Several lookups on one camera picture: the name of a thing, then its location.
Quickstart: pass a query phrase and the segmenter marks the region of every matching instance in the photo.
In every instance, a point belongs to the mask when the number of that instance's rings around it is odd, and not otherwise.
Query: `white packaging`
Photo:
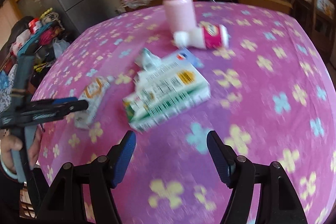
[[[146,131],[210,98],[209,83],[191,63],[170,60],[141,75],[137,92],[123,99],[133,129]]]

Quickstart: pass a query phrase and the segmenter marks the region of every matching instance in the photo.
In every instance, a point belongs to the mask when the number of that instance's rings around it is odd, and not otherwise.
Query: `plastic bag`
[[[65,40],[59,40],[58,38],[54,38],[52,46],[54,48],[55,58],[58,59],[62,55],[62,53],[70,46],[70,43],[66,42]]]

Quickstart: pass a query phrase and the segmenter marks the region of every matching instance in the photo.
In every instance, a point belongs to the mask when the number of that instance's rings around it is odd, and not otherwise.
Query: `water bottle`
[[[163,6],[172,33],[197,27],[193,0],[163,0]]]

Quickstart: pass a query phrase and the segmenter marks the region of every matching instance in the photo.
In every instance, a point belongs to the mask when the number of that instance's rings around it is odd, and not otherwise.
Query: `barcode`
[[[171,83],[173,84],[174,88],[179,88],[182,86],[180,81],[176,77],[171,79]]]

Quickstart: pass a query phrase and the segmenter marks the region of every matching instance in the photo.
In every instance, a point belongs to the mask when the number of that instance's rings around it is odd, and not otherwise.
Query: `pink tablecloth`
[[[279,12],[232,3],[195,3],[198,21],[224,24],[228,49],[192,50],[211,85],[209,101],[137,134],[124,181],[113,190],[123,223],[219,223],[230,190],[206,147],[217,131],[252,162],[278,160],[310,224],[322,223],[335,201],[336,94],[328,72],[299,24]],[[164,57],[171,44],[163,7],[121,15],[86,30],[52,67],[34,99],[79,96],[93,77],[112,75],[90,130],[73,114],[46,124],[39,161],[49,183],[65,162],[85,164],[108,152],[130,129],[122,98],[134,91],[134,59],[149,48]],[[249,221],[254,222],[258,195]],[[88,219],[92,205],[85,192]]]

